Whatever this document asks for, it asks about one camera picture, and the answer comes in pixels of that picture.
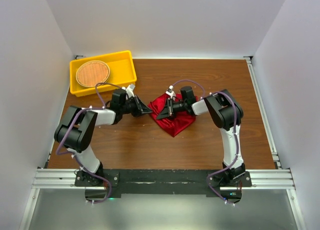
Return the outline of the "red cloth napkin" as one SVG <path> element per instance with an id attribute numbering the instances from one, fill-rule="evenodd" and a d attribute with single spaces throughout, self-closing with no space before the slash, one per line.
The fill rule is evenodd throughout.
<path id="1" fill-rule="evenodd" d="M 196 117 L 187 112 L 178 112 L 174 118 L 157 120 L 158 114 L 163 110 L 165 101 L 169 96 L 164 93 L 151 101 L 147 106 L 152 110 L 149 114 L 155 123 L 172 137 L 177 136 L 196 121 Z"/>

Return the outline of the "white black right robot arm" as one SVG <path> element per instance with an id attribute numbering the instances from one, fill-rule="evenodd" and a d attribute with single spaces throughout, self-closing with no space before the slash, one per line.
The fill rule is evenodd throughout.
<path id="1" fill-rule="evenodd" d="M 226 185 L 235 186 L 246 171 L 239 137 L 244 112 L 229 91 L 224 89 L 198 100 L 191 86 L 182 87 L 179 95 L 170 86 L 162 97 L 163 104 L 154 109 L 154 119 L 166 123 L 164 128 L 171 130 L 172 136 L 188 126 L 188 118 L 194 120 L 201 114 L 210 114 L 220 130 L 223 145 L 222 169 L 215 175 L 221 176 Z"/>

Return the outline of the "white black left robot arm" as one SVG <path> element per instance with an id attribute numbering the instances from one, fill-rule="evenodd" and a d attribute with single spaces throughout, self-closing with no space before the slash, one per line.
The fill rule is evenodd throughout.
<path id="1" fill-rule="evenodd" d="M 130 87 L 114 90 L 111 100 L 103 102 L 102 107 L 69 106 L 54 133 L 54 140 L 59 144 L 55 153 L 70 154 L 80 166 L 80 176 L 92 186 L 109 187 L 103 164 L 91 147 L 95 127 L 118 124 L 125 114 L 140 117 L 152 112 Z"/>

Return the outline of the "round woven coaster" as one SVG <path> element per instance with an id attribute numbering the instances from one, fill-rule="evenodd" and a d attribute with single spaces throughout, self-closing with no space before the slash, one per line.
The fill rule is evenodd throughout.
<path id="1" fill-rule="evenodd" d="M 97 83 L 106 82 L 110 73 L 111 70 L 107 63 L 100 60 L 92 60 L 78 68 L 75 79 L 82 87 L 91 88 Z"/>

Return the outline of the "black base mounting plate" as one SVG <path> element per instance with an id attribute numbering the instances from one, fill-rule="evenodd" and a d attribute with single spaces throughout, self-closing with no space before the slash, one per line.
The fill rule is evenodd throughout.
<path id="1" fill-rule="evenodd" d="M 105 178 L 110 183 L 111 198 L 120 198 L 124 194 L 183 194 L 215 197 L 220 193 L 224 198 L 239 200 L 242 189 L 251 187 L 249 172 L 226 182 L 223 177 L 211 176 L 212 170 L 191 169 L 104 169 Z M 75 186 L 85 188 L 87 199 L 101 200 L 109 187 L 91 185 L 80 170 L 75 172 Z"/>

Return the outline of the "aluminium frame rail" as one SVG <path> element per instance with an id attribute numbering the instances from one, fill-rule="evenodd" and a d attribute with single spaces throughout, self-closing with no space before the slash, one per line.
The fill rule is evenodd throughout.
<path id="1" fill-rule="evenodd" d="M 170 84 L 228 89 L 244 109 L 241 152 L 247 174 L 216 197 L 208 175 L 222 167 L 220 131 L 209 114 L 170 137 L 148 116 L 125 116 L 95 130 L 92 148 L 108 170 L 112 195 L 76 187 L 76 163 L 50 156 L 36 172 L 22 229 L 305 229 L 290 170 L 283 170 L 252 82 L 248 60 L 135 59 L 135 92 L 148 103 Z"/>

